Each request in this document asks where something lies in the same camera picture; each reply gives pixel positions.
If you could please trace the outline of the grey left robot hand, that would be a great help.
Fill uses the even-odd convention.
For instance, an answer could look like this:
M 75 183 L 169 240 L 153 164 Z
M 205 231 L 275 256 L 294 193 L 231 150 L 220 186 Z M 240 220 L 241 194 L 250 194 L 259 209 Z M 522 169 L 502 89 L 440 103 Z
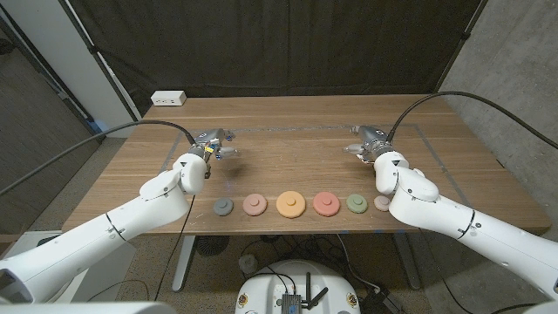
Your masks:
M 208 162 L 211 156 L 217 160 L 234 157 L 239 154 L 239 151 L 234 147 L 223 145 L 224 141 L 232 141 L 234 138 L 235 134 L 230 130 L 211 129 L 194 138 L 194 144 L 188 152 L 200 156 L 205 162 Z

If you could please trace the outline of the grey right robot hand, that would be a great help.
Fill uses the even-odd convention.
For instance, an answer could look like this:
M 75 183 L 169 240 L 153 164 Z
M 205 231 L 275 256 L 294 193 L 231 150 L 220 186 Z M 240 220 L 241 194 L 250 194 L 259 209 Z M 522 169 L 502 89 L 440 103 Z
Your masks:
M 361 144 L 350 144 L 344 153 L 356 155 L 363 163 L 372 164 L 381 154 L 393 151 L 387 134 L 373 126 L 353 126 L 350 132 L 357 135 Z

